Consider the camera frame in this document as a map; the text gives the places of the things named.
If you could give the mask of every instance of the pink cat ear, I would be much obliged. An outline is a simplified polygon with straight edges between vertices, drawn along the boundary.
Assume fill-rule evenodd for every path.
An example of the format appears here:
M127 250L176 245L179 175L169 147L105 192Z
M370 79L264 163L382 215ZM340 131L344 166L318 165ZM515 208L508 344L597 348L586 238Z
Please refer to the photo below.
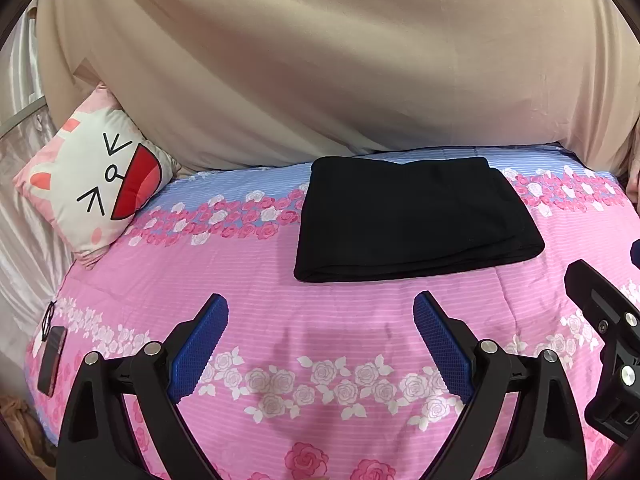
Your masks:
M62 125L62 128L60 129L65 130L67 132L72 132L78 127L78 124L80 124L80 121L71 117L70 119L66 120L66 123L64 123Z
M31 175L29 182L32 186L40 189L51 189L51 174L50 173L34 173Z

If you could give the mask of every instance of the phone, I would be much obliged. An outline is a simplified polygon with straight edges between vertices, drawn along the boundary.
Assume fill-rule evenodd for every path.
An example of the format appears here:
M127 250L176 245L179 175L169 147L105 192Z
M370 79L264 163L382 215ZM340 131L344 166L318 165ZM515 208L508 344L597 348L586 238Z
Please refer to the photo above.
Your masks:
M44 349L40 374L38 375L38 389L47 397L53 395L58 374L58 364L62 347L65 345L66 327L52 326L47 336L47 346Z

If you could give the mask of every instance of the pillow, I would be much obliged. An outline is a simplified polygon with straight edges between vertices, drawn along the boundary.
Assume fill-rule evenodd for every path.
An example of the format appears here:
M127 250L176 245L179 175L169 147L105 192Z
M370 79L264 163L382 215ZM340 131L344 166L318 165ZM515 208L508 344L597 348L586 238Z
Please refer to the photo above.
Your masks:
M91 267L178 169L100 83L14 186Z

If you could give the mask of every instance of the black folded cloth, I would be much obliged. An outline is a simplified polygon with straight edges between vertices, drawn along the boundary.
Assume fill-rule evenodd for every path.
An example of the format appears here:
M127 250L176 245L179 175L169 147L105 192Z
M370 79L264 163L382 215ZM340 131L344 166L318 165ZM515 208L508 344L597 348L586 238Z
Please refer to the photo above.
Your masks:
M293 274L313 283L415 278L522 262L544 248L485 158L326 156L311 168Z

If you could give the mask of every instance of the bed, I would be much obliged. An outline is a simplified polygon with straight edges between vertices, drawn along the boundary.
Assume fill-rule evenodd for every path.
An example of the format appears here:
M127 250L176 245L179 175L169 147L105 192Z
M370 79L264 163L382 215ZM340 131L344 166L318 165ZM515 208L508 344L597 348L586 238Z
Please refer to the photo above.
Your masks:
M179 409L225 480L419 478L462 409L412 319L423 290L509 352L555 350L583 414L598 383L602 341L566 297L562 276L583 258L635 304L640 270L629 251L640 219L615 177L555 145L367 155L400 163L467 156L484 156L511 182L545 239L540 256L448 276L301 283L292 269L310 164L170 183L92 270L76 264L67 274L52 321L68 327L52 398L36 389L39 337L28 348L26 377L49 437L57 440L87 352L126 356L163 340L214 292L228 301L229 324ZM396 206L393 196L380 196L361 211L362 222L393 229L388 216ZM476 476L495 463L512 397ZM168 478L140 407L127 399L127 409L149 471ZM611 443L584 422L583 429L592 473Z

